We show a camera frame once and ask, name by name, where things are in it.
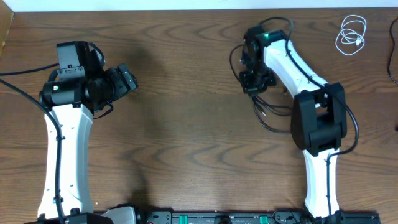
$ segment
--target black plastic bracket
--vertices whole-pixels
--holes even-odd
[[[326,84],[325,87],[345,102],[344,88],[340,83]],[[316,105],[326,108],[326,112],[317,114]],[[297,147],[318,156],[319,152],[341,146],[341,139],[347,134],[346,111],[324,90],[305,90],[294,96],[290,127]]]
[[[72,208],[70,210],[70,215],[78,215],[80,214],[80,208]]]
[[[243,39],[241,63],[246,65],[246,71],[239,73],[239,81],[244,93],[255,96],[269,86],[276,86],[274,73],[264,63],[264,48],[286,39],[286,35],[282,30],[265,32],[261,26],[256,26],[248,29]]]

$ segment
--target white wall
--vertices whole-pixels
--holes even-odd
[[[14,12],[398,7],[398,0],[4,0]]]

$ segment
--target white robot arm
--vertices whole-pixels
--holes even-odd
[[[255,97],[268,86],[274,86],[274,75],[277,75],[294,98],[290,132],[304,153],[307,170],[305,206],[314,219],[325,218],[340,209],[336,199],[337,156],[330,158],[329,180],[325,161],[329,155],[339,152],[341,138],[346,135],[346,118],[342,105],[320,86],[328,85],[328,89],[342,99],[344,90],[340,84],[329,85],[319,77],[297,54],[289,40],[288,55],[287,39],[281,30],[265,32],[261,26],[248,29],[242,58],[247,71],[239,74],[239,81],[243,91]],[[311,82],[299,67],[319,85]],[[318,107],[327,108],[326,113],[317,114]]]
[[[313,70],[303,61],[303,59],[294,50],[291,41],[288,43],[291,56],[307,72],[312,78],[322,85],[327,82],[319,77]],[[293,64],[291,59],[286,56],[285,40],[272,42],[264,48],[264,63],[280,78],[294,98],[295,95],[307,91],[318,90],[319,87],[309,82],[302,72]],[[307,171],[307,198],[305,206],[313,217],[327,217],[328,200],[326,192],[326,165],[327,157],[337,152],[339,149],[327,149],[319,152],[318,156],[311,155],[304,150],[305,169]],[[330,202],[332,214],[339,210],[336,199],[336,162],[337,156],[330,160]]]
[[[58,161],[58,133],[53,121],[45,115],[49,137],[47,174],[35,223],[65,217],[64,222],[68,223],[136,224],[135,211],[130,206],[120,206],[102,215],[93,214],[87,165],[94,112],[109,105],[111,110],[102,116],[108,114],[113,110],[111,102],[135,90],[137,81],[125,64],[104,71],[104,56],[92,43],[62,43],[57,45],[57,51],[60,69],[54,70],[44,84],[40,100],[60,128],[61,150]],[[55,175],[57,166],[59,180]],[[60,197],[54,197],[58,182]]]

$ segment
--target wooden table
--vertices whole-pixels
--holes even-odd
[[[366,18],[366,45],[354,56],[335,48],[345,16]],[[58,61],[55,45],[94,42],[106,68],[127,63],[139,88],[96,120],[90,135],[91,198],[174,210],[302,208],[305,163],[292,137],[266,131],[229,68],[245,30],[270,16],[295,21],[299,54],[330,83],[341,82],[361,131],[356,150],[338,159],[338,201],[345,210],[377,210],[395,223],[398,207],[398,86],[386,73],[388,28],[396,9],[17,13],[0,71]],[[287,28],[282,22],[268,29]],[[394,33],[398,36],[398,27]],[[234,66],[239,67],[239,53]],[[398,57],[392,71],[398,74]],[[38,98],[50,70],[6,77]],[[286,104],[274,88],[267,100]],[[44,190],[47,131],[43,113],[0,86],[0,220],[33,221]],[[270,115],[288,128],[290,119]],[[348,120],[343,149],[353,141]]]

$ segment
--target wire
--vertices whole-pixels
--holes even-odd
[[[357,17],[359,19],[362,19],[363,21],[361,21],[361,20],[353,20],[353,21],[349,21],[349,22],[345,23],[345,20],[347,18],[349,18],[349,17]],[[363,25],[363,33],[362,34],[357,33],[353,29],[345,28],[345,26],[347,26],[350,23],[354,23],[354,22],[362,23],[362,25]],[[357,16],[357,15],[346,16],[344,18],[343,22],[341,23],[340,32],[338,33],[338,35],[336,37],[336,41],[335,41],[336,48],[343,55],[350,56],[350,55],[356,54],[357,52],[359,52],[365,46],[365,39],[364,39],[365,32],[366,32],[366,19],[365,18],[363,18],[362,16]],[[347,54],[347,53],[343,52],[337,45],[337,40],[338,40],[339,36],[341,36],[340,42],[342,44],[355,44],[357,47],[359,47],[359,45],[361,45],[361,43],[362,43],[362,45],[355,52]]]
[[[52,65],[47,65],[41,68],[35,68],[35,69],[31,69],[31,70],[26,70],[26,71],[20,71],[20,72],[5,72],[5,73],[0,73],[0,76],[5,76],[5,75],[20,75],[20,74],[26,74],[26,73],[32,73],[32,72],[38,72],[38,71],[42,71],[42,70],[46,70],[48,68],[52,68],[55,66],[60,65],[59,63],[55,63]]]
[[[106,104],[110,107],[110,109],[107,110],[107,111],[105,111],[105,113],[103,113],[101,116],[99,116],[99,117],[97,117],[97,118],[93,118],[93,119],[103,118],[103,117],[105,117],[106,115],[110,114],[110,113],[113,111],[113,104],[112,104],[112,101],[108,101],[108,102],[106,102]]]
[[[289,107],[289,106],[270,105],[269,103],[264,101],[259,96],[254,96],[253,99],[257,103],[259,103],[261,106],[263,106],[266,110],[268,110],[271,113],[273,113],[274,115],[277,115],[277,116],[291,116],[292,115],[292,113],[283,113],[283,112],[275,109],[275,108],[282,108],[282,109],[290,109],[291,110],[291,107]]]
[[[234,53],[234,51],[240,47],[244,47],[243,44],[237,45],[236,47],[234,47],[231,51],[231,53],[229,54],[229,66],[231,67],[231,70],[235,76],[235,78],[239,81],[239,77],[235,72],[235,69],[232,66],[232,55]],[[254,104],[254,114],[256,115],[257,119],[259,120],[260,124],[266,128],[269,131],[275,132],[275,133],[290,133],[290,131],[281,131],[275,128],[270,127],[268,124],[266,124],[259,116],[257,110],[260,110],[261,113],[266,116],[265,111],[261,108],[260,105],[262,105],[266,110],[270,111],[271,113],[277,115],[277,116],[290,116],[291,114],[282,114],[279,111],[275,110],[275,108],[283,108],[283,109],[291,109],[291,107],[289,106],[279,106],[279,105],[270,105],[269,103],[267,103],[266,101],[264,101],[262,98],[260,98],[259,96],[254,96],[252,98],[253,100],[253,104]]]
[[[317,83],[315,80],[312,79],[312,77],[310,75],[308,75],[299,65],[298,63],[294,60],[292,54],[290,53],[289,47],[288,47],[288,43],[290,40],[290,36],[292,35],[293,29],[294,29],[294,24],[293,21],[291,21],[288,18],[285,17],[270,17],[262,22],[260,22],[260,25],[263,25],[263,23],[269,21],[269,20],[273,20],[273,19],[279,19],[279,20],[284,20],[287,21],[290,25],[290,29],[289,29],[289,34],[287,35],[287,38],[285,40],[285,50],[286,50],[286,54],[289,56],[289,58],[291,59],[291,61],[293,62],[293,64],[300,70],[300,72],[303,73],[303,75],[310,81],[312,82],[314,85],[318,86],[319,88],[321,88],[322,90],[324,90],[328,95],[334,97],[343,107],[344,109],[347,111],[347,113],[349,114],[350,118],[353,121],[354,124],[354,129],[355,129],[355,139],[354,139],[354,143],[351,147],[349,147],[348,149],[346,149],[345,151],[340,151],[340,152],[336,152],[333,154],[330,154],[327,159],[326,159],[326,188],[327,188],[327,199],[328,199],[328,209],[329,209],[329,215],[331,215],[331,205],[330,205],[330,174],[329,174],[329,170],[330,170],[330,158],[333,156],[338,156],[338,155],[343,155],[343,154],[347,154],[351,151],[353,151],[355,149],[355,147],[358,145],[358,140],[359,140],[359,127],[358,127],[358,123],[356,121],[356,118],[353,114],[353,112],[351,111],[351,109],[348,107],[348,105],[341,100],[339,97],[337,97],[332,91],[330,91],[327,87]]]
[[[233,68],[233,66],[232,66],[232,54],[234,53],[234,51],[235,51],[236,49],[238,49],[238,48],[240,48],[240,47],[243,47],[243,46],[244,46],[243,44],[240,44],[240,45],[234,47],[234,49],[232,49],[231,53],[229,53],[229,66],[231,66],[231,70],[232,70],[232,72],[234,73],[234,76],[235,76],[235,78],[236,78],[238,81],[239,81],[239,77],[238,77],[238,75],[236,74],[236,72],[235,72],[235,70],[234,70],[234,68]]]
[[[290,212],[290,214],[292,214],[294,221],[296,222],[296,224],[299,224],[300,222],[297,221],[296,216],[294,216],[293,212],[288,210],[288,209],[278,209],[276,211],[274,211],[274,213],[272,214],[271,218],[275,221],[276,224],[280,223],[276,220],[276,213],[277,212]]]
[[[391,80],[398,85],[398,81],[391,75],[391,71],[390,71],[392,54],[394,53],[394,49],[396,47],[396,42],[394,40],[394,36],[392,35],[392,26],[397,22],[397,20],[398,20],[398,17],[397,17],[397,19],[394,19],[394,21],[392,21],[391,25],[390,25],[390,37],[392,40],[392,49],[391,49],[391,53],[390,53],[390,59],[388,60],[387,72],[388,72],[388,75],[390,76]]]
[[[104,57],[104,53],[102,53],[102,51],[92,42],[88,43],[89,46],[91,46],[92,48],[94,48],[100,55],[101,55],[101,61],[100,61],[100,65],[104,66],[105,65],[105,57]]]
[[[257,119],[259,120],[260,124],[261,124],[265,129],[267,129],[268,131],[272,131],[273,133],[290,134],[290,131],[278,130],[278,129],[275,129],[275,128],[269,126],[268,124],[266,124],[266,123],[260,118],[259,113],[257,112],[257,110],[260,110],[261,113],[262,113],[264,116],[265,116],[265,112],[262,111],[261,107],[258,105],[258,103],[257,103],[254,99],[252,99],[252,100],[253,100],[253,110],[254,110],[254,114],[256,115],[256,117],[257,117]]]
[[[28,70],[31,72],[37,72],[41,71],[47,68],[51,68],[54,66],[57,66],[58,64],[53,64],[49,65],[46,67],[42,68],[36,68],[32,70]],[[23,73],[28,73],[27,71],[22,71],[22,72],[12,72],[12,73],[0,73],[0,75],[3,74],[12,74],[12,75],[18,75],[18,74],[23,74]],[[3,85],[6,85],[8,88],[18,92],[22,96],[26,97],[28,100],[30,100],[34,105],[36,105],[40,110],[43,111],[45,115],[51,120],[52,124],[55,127],[55,131],[57,132],[57,159],[55,161],[55,205],[57,207],[57,212],[58,212],[58,218],[60,220],[60,223],[64,224],[64,217],[63,217],[63,211],[62,211],[62,206],[61,206],[61,195],[60,195],[60,168],[61,168],[61,150],[62,150],[62,139],[63,136],[61,135],[61,129],[57,122],[55,121],[54,117],[33,97],[31,97],[29,94],[25,93],[24,91],[20,90],[19,88],[11,85],[10,83],[4,81],[3,79],[0,79],[0,83]]]
[[[54,70],[50,73],[49,79],[48,79],[47,81],[48,81],[48,82],[53,82],[53,81],[55,81],[55,79],[57,78],[57,76],[58,76],[58,69],[54,69]]]

